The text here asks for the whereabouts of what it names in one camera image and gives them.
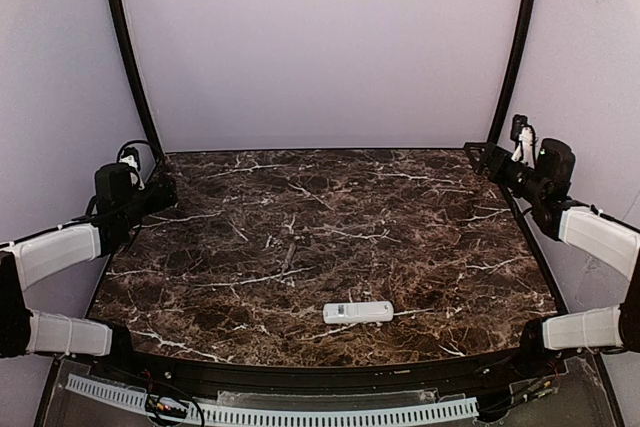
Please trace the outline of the white remote control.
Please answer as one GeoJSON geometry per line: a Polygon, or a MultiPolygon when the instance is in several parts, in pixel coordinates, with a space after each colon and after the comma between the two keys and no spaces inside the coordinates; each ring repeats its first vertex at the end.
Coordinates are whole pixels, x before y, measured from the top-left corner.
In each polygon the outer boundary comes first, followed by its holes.
{"type": "Polygon", "coordinates": [[[327,303],[322,316],[326,324],[388,322],[394,307],[389,301],[327,303]]]}

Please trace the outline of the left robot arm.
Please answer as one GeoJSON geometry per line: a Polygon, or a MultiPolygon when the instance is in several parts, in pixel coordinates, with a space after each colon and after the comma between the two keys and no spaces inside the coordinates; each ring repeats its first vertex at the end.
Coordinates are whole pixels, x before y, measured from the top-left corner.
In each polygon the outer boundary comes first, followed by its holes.
{"type": "Polygon", "coordinates": [[[103,357],[119,349],[116,327],[31,309],[24,292],[77,264],[110,256],[132,242],[145,217],[177,203],[176,181],[165,171],[144,181],[126,162],[94,176],[87,213],[29,238],[1,246],[1,356],[81,354],[103,357]]]}

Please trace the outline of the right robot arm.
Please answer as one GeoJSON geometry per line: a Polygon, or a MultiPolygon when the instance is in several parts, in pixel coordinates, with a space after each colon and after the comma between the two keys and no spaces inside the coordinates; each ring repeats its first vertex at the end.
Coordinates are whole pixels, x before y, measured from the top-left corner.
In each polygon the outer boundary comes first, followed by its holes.
{"type": "Polygon", "coordinates": [[[619,305],[529,322],[521,349],[531,356],[570,349],[638,352],[639,230],[568,196],[575,165],[571,148],[545,138],[533,167],[490,142],[467,142],[464,151],[477,174],[529,203],[544,235],[586,252],[629,281],[619,305]]]}

